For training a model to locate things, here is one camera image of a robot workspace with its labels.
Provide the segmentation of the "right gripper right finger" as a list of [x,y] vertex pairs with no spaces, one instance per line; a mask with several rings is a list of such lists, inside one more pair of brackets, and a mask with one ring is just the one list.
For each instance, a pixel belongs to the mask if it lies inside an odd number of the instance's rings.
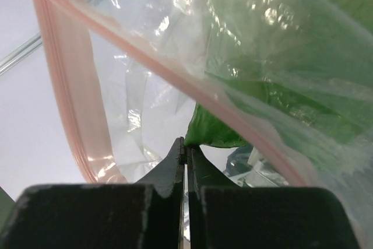
[[337,197],[323,188],[239,187],[201,148],[186,148],[192,248],[359,248]]

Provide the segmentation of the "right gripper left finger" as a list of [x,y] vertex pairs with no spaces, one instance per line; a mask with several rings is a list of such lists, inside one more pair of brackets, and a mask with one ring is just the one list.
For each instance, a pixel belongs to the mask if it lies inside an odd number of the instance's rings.
[[16,201],[2,248],[182,248],[184,140],[132,184],[34,185]]

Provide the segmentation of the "green fake lettuce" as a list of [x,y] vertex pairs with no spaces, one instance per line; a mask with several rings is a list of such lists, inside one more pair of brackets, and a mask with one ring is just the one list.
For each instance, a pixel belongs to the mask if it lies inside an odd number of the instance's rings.
[[372,167],[372,0],[206,0],[205,74],[321,173]]

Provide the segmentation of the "clear zip top bag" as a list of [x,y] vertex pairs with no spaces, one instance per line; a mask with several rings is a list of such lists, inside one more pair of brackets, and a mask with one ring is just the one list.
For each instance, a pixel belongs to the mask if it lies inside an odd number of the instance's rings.
[[33,0],[70,149],[91,183],[139,180],[172,141],[221,154],[251,146],[240,186],[323,187],[372,247],[372,167],[321,173],[268,121],[206,77],[206,0]]

